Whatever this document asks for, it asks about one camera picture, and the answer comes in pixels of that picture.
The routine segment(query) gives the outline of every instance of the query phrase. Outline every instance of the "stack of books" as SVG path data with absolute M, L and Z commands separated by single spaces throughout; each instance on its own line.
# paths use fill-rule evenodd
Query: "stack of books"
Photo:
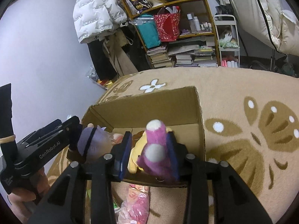
M 176 60 L 175 66 L 217 66 L 214 49 L 210 46 L 175 46 L 168 50 L 168 55 Z
M 174 60 L 167 55 L 166 45 L 149 49 L 147 51 L 147 55 L 150 57 L 155 68 L 169 67 L 174 65 Z
M 201 46 L 192 59 L 192 64 L 199 67 L 216 67 L 217 58 L 213 56 L 215 54 L 214 50 L 210 46 Z

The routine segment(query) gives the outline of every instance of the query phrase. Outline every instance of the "white rolling cart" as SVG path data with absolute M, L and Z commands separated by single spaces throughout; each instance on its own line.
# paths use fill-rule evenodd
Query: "white rolling cart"
M 215 18 L 220 17 L 232 17 L 234 20 L 215 20 Z M 238 37 L 238 29 L 237 29 L 237 21 L 236 18 L 233 15 L 223 14 L 223 15 L 215 15 L 213 17 L 217 39 L 218 39 L 218 45 L 219 45 L 219 34 L 218 34 L 218 28 L 217 26 L 225 25 L 225 26 L 231 26 L 231 32 L 233 34 L 233 38 L 237 39 L 238 48 L 223 48 L 219 47 L 220 52 L 220 62 L 222 61 L 222 51 L 233 51 L 234 55 L 236 56 L 236 53 L 238 54 L 238 67 L 240 68 L 240 44 L 239 44 L 239 37 Z

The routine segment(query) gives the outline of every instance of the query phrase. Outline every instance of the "white bottle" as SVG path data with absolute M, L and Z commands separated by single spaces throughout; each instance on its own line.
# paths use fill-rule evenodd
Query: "white bottle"
M 207 23 L 207 24 L 209 26 L 210 31 L 213 31 L 212 24 L 211 23 Z
M 196 30 L 197 30 L 197 31 L 201 31 L 201 28 L 200 28 L 200 24 L 199 24 L 198 18 L 197 18 L 197 17 L 194 17 L 193 20 L 194 20 L 194 23 L 195 23 L 195 28 L 196 28 Z
M 204 28 L 206 31 L 209 31 L 209 26 L 208 26 L 207 22 L 204 23 Z
M 190 28 L 191 28 L 191 33 L 196 33 L 196 28 L 195 28 L 195 24 L 192 18 L 192 14 L 188 13 L 187 14 L 187 18 L 189 20 L 189 24 L 190 24 Z

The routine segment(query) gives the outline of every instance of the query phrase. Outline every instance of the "yellow plush toy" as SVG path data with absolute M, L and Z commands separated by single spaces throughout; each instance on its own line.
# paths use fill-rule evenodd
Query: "yellow plush toy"
M 170 131 L 172 131 L 172 129 L 169 127 L 166 127 L 166 131 L 170 132 Z M 128 163 L 128 171 L 130 173 L 133 173 L 133 174 L 136 173 L 137 168 L 139 168 L 141 171 L 143 171 L 143 169 L 137 165 L 137 159 L 138 159 L 138 156 L 141 155 L 141 152 L 146 143 L 147 143 L 147 135 L 146 135 L 146 132 L 144 131 L 142 134 L 142 137 L 136 142 L 135 147 L 133 147 L 131 150 L 129 163 Z

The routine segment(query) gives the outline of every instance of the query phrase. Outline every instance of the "red gift bag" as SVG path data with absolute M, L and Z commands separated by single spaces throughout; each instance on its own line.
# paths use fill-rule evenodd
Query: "red gift bag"
M 178 24 L 180 22 L 180 13 L 167 13 L 154 15 L 159 39 L 162 42 L 176 41 L 180 35 Z

